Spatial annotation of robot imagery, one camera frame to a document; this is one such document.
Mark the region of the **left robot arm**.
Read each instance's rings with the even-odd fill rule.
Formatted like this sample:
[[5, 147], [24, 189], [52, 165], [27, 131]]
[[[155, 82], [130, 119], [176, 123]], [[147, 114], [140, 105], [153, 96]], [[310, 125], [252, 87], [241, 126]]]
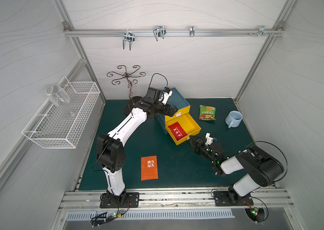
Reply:
[[172, 94], [168, 87], [148, 88], [147, 94], [130, 106], [130, 113], [116, 128], [97, 137], [97, 162], [105, 173], [108, 193], [117, 199], [126, 193], [122, 167], [126, 162], [127, 140], [151, 115], [173, 117], [177, 113], [177, 107], [167, 103]]

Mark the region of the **orange postcard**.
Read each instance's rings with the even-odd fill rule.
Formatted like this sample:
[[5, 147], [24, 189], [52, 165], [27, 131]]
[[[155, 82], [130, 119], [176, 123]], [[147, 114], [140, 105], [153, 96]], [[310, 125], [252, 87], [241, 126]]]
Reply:
[[157, 156], [141, 157], [141, 180], [158, 179]]

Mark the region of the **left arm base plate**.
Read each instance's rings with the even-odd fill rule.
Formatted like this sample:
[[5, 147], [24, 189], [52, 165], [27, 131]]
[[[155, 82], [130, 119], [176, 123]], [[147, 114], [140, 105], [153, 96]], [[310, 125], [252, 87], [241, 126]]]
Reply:
[[137, 192], [123, 192], [120, 196], [115, 196], [110, 192], [103, 193], [100, 196], [100, 208], [138, 208], [140, 194]]

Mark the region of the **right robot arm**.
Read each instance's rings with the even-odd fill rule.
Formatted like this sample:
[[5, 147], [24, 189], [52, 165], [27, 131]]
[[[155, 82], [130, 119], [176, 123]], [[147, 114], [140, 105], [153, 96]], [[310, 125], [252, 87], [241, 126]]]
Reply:
[[233, 205], [243, 203], [256, 189], [279, 181], [278, 177], [285, 176], [288, 171], [287, 166], [258, 147], [257, 142], [250, 143], [243, 151], [227, 158], [222, 145], [209, 133], [204, 138], [190, 136], [188, 140], [197, 155], [211, 162], [216, 175], [226, 176], [241, 170], [246, 171], [243, 178], [223, 193]]

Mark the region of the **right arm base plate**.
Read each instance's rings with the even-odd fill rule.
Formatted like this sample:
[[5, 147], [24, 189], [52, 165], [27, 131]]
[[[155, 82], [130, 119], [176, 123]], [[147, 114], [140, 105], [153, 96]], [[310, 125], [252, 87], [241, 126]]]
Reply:
[[213, 189], [211, 196], [214, 199], [215, 206], [217, 207], [230, 207], [230, 206], [253, 206], [254, 202], [250, 194], [239, 196], [233, 191], [218, 191]]

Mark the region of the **red postcard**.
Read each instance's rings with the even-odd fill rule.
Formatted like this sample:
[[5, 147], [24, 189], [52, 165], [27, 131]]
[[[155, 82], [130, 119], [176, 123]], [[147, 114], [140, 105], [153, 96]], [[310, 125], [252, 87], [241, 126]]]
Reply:
[[185, 130], [182, 128], [182, 126], [179, 124], [179, 122], [175, 122], [171, 125], [168, 126], [169, 130], [171, 131], [173, 137], [179, 141], [182, 138], [187, 136], [187, 133]]

